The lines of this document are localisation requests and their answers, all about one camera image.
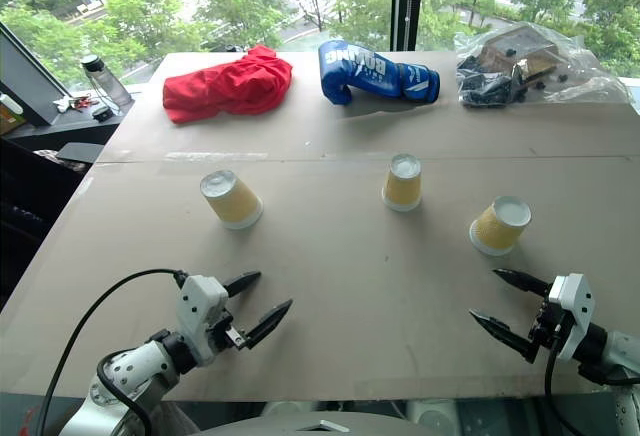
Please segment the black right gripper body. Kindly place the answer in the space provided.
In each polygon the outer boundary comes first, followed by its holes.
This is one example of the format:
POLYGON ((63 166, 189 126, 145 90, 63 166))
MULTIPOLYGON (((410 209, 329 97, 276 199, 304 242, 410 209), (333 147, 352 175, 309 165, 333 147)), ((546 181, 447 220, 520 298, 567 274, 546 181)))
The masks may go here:
POLYGON ((569 310, 544 299, 528 334, 530 342, 527 353, 537 354, 541 347, 560 352, 574 326, 575 318, 569 310))

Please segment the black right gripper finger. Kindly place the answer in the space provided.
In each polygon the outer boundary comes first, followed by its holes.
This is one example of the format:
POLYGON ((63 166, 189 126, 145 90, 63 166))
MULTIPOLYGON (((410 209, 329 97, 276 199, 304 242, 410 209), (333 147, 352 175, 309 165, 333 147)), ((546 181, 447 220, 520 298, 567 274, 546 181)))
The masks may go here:
POLYGON ((508 268, 496 268, 493 269, 493 273, 507 284, 523 292, 531 292, 541 297, 547 297, 552 287, 551 283, 545 282, 522 271, 508 268))
POLYGON ((494 317, 472 309, 469 310, 469 313, 496 340, 519 353, 528 363, 535 361, 538 353, 536 343, 513 333, 508 325, 494 317))

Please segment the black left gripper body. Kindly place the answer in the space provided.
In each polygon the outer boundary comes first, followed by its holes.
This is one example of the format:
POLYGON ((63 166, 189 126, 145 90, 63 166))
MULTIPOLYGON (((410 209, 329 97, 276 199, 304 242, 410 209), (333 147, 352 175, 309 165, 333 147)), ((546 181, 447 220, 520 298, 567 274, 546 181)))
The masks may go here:
POLYGON ((209 328, 209 344, 216 352, 230 348, 242 350, 248 346, 248 338, 233 326, 234 317, 223 309, 215 323, 209 328))

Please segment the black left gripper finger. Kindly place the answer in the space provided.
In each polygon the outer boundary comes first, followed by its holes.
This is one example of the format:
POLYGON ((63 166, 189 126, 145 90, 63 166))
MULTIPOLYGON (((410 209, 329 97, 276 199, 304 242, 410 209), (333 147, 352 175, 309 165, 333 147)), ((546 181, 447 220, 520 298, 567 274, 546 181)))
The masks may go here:
POLYGON ((244 336, 245 347, 252 349, 259 344, 264 338, 266 338, 275 328, 279 325, 281 320, 285 317, 293 303, 292 299, 288 299, 285 302, 274 306, 269 310, 257 323, 257 325, 247 332, 244 336))
POLYGON ((254 283, 256 283, 261 277, 260 271, 248 271, 241 275, 227 280, 223 283, 223 287, 228 294, 229 298, 233 298, 245 290, 249 289, 254 283))

